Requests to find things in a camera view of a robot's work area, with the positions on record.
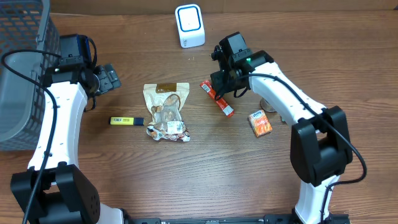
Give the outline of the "red snack stick packet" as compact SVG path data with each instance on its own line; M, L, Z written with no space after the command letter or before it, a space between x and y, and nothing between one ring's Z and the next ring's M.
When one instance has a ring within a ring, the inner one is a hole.
M232 107L230 107L230 105L223 98L216 100L216 91L214 91L212 88L211 82L209 80L201 82L200 87L209 95L209 97L213 99L213 101L227 117L230 118L234 115L234 109L232 109Z

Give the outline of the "yellow highlighter marker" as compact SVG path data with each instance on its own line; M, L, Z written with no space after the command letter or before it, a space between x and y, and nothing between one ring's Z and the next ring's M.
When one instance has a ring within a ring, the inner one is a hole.
M143 126L144 118L138 117L110 117L110 125L118 126Z

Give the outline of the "green lid knorr cup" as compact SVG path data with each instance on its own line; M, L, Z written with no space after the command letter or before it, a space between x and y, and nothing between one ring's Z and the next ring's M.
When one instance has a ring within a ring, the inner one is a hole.
M276 110L264 98L262 98L260 100L260 106L265 112L268 112L268 113L276 112Z

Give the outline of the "small orange snack packet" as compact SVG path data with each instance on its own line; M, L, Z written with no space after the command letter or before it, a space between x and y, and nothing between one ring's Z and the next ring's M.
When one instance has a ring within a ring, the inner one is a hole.
M264 110L259 110L248 116L249 124L254 131L256 137L263 136L272 131L272 126L264 112Z

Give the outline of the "beige brown snack pouch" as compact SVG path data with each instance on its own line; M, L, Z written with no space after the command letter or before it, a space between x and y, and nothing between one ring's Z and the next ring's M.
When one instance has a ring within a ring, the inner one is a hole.
M189 83L145 84L143 89L147 109L152 115L152 125L156 130L166 133L178 133L168 128L168 122L182 121L180 110L190 92Z

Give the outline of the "silver red crinkled wrapper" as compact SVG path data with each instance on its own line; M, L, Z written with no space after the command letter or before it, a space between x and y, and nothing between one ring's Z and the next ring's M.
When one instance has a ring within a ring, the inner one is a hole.
M166 131L158 130L153 125L150 125L147 127L146 132L156 141L161 139L180 142L190 141L190 133L183 121L168 121Z

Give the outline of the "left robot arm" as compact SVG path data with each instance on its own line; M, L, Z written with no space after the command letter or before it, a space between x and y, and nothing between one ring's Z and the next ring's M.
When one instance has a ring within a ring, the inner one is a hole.
M24 223L127 223L124 210L100 201L78 167L80 124L88 100L119 88L111 64L97 64L94 41L64 35L57 64L37 86L45 92L39 141L25 172L12 175L11 190Z

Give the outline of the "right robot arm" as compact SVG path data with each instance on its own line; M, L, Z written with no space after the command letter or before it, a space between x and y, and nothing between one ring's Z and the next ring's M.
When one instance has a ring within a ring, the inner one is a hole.
M291 128L290 162L301 180L299 200L290 215L265 215L264 223L349 223L347 215L328 210L334 185L353 160L343 110L311 99L267 52L252 52L239 32L222 39L211 57L220 66L210 76L216 99L252 90Z

